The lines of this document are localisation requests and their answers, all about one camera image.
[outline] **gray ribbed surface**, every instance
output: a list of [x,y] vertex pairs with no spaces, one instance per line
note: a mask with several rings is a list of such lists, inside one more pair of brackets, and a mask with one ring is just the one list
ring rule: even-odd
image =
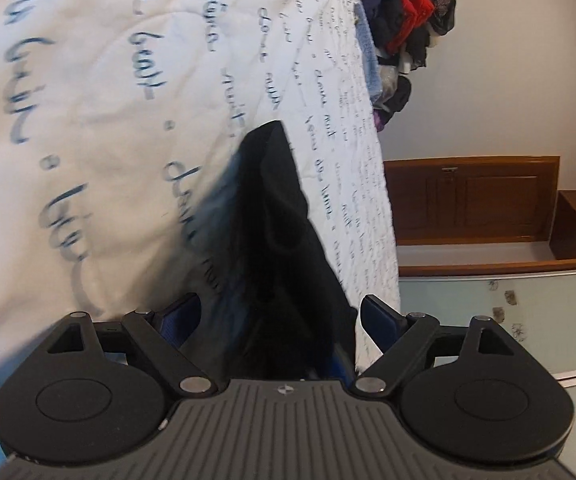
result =
[[382,402],[340,383],[232,381],[211,399],[182,402],[165,430],[131,454],[79,468],[10,460],[0,480],[570,480],[551,462],[485,472],[432,455]]

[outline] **white wall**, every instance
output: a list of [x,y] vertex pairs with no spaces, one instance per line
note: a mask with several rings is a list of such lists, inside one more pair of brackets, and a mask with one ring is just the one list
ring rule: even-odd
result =
[[576,189],[576,0],[457,0],[428,65],[384,159],[560,155],[559,187]]

